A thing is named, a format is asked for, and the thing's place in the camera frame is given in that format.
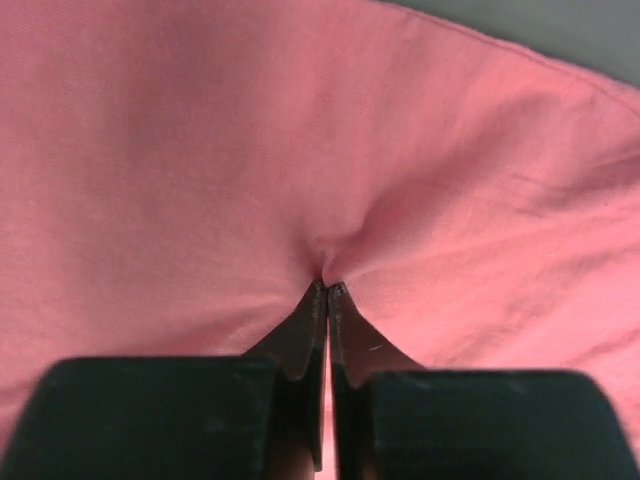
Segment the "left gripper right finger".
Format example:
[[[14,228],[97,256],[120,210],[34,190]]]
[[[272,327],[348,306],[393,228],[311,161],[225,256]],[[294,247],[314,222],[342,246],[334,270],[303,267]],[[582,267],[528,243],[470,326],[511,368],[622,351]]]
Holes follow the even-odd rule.
[[[572,370],[425,367],[328,291],[340,479],[635,479],[599,385]]]

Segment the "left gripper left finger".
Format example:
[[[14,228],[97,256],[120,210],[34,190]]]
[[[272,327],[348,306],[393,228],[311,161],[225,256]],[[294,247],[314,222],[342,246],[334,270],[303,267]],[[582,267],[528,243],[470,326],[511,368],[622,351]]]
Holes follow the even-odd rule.
[[[327,288],[234,356],[84,357],[39,379],[5,479],[311,479],[322,467]]]

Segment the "pink t shirt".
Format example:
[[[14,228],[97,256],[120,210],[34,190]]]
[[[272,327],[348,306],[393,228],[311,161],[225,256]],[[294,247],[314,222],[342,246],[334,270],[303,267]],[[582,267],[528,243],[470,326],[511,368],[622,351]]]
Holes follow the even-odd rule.
[[[572,370],[639,466],[639,90],[410,1],[1,5],[1,456],[84,357],[342,284],[417,363]]]

